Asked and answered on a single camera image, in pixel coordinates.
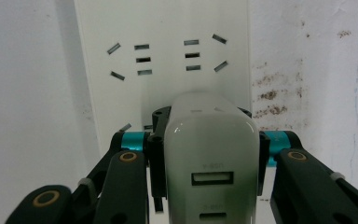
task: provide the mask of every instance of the wall stain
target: wall stain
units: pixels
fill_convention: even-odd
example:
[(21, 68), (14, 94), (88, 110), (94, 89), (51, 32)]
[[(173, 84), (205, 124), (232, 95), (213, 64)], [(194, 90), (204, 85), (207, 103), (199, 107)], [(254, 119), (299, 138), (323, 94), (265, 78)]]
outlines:
[(265, 127), (265, 126), (261, 126), (260, 128), (258, 128), (259, 131), (279, 131), (279, 128), (277, 127)]
[(337, 35), (338, 35), (339, 38), (342, 38), (342, 37), (344, 37), (346, 35), (351, 35), (351, 31), (341, 31)]
[(90, 105), (82, 105), (81, 110), (82, 118), (93, 121), (92, 109), (90, 108)]
[(300, 88), (297, 88), (297, 96), (299, 96), (300, 98), (302, 98), (302, 94), (303, 94), (303, 89), (302, 89), (302, 87), (300, 87)]
[(289, 130), (293, 130), (293, 125), (291, 124), (285, 124), (284, 127)]
[(263, 65), (257, 66), (256, 69), (262, 69), (262, 68), (265, 68), (265, 67), (267, 67), (267, 62), (264, 62)]
[(299, 72), (296, 74), (296, 81), (303, 81), (301, 73), (299, 73)]
[(303, 64), (303, 62), (304, 62), (304, 61), (303, 61), (302, 58), (296, 60), (296, 63), (297, 63), (298, 65), (300, 65), (300, 66)]
[(308, 127), (308, 119), (303, 119), (302, 120), (302, 124), (304, 125), (304, 127)]
[(275, 97), (277, 97), (277, 95), (278, 95), (278, 92), (275, 90), (272, 90), (272, 91), (268, 91), (266, 93), (259, 95), (259, 98), (266, 99), (266, 100), (273, 100)]
[(279, 73), (275, 73), (274, 75), (264, 75), (263, 78), (256, 80), (252, 86), (267, 86), (274, 82), (274, 80), (279, 77)]
[(254, 118), (261, 119), (266, 115), (280, 115), (285, 112), (287, 112), (287, 107), (285, 105), (268, 105), (265, 109), (257, 110), (255, 112)]

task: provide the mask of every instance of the round bolt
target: round bolt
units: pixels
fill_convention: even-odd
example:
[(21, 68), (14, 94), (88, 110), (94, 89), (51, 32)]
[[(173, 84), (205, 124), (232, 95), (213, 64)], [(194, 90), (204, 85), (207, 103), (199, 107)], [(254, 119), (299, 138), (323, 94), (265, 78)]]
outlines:
[(307, 160), (307, 157), (300, 152), (291, 151), (287, 154), (287, 156), (290, 159), (297, 160), (297, 161), (306, 161)]
[(120, 160), (124, 162), (132, 162), (135, 161), (138, 156), (133, 152), (126, 152), (121, 154)]
[(48, 190), (37, 195), (33, 200), (34, 207), (46, 207), (55, 203), (60, 198), (57, 190)]

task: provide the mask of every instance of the robotic arm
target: robotic arm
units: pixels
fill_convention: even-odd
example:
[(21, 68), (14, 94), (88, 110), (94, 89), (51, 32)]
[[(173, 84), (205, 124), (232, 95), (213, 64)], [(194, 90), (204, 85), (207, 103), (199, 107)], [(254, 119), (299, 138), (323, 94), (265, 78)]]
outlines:
[(295, 133), (258, 132), (248, 111), (207, 93), (184, 94), (152, 116), (152, 133), (115, 133), (73, 193), (37, 189), (7, 223), (148, 223), (147, 166), (155, 210), (168, 197), (171, 224), (253, 223), (269, 162), (277, 162), (277, 223), (358, 223), (358, 190)]

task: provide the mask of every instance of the white wall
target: white wall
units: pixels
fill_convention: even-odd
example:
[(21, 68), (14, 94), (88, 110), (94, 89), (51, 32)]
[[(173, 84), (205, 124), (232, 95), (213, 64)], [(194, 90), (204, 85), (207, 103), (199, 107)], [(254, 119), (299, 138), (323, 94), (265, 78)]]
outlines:
[(256, 122), (294, 130), (358, 188), (358, 1), (251, 1), (251, 10)]
[[(257, 123), (295, 130), (358, 188), (358, 1), (250, 7)], [(0, 223), (33, 189), (73, 189), (99, 159), (81, 55), (71, 1), (0, 1)]]
[(0, 1), (0, 223), (44, 185), (74, 189), (99, 159), (71, 1)]

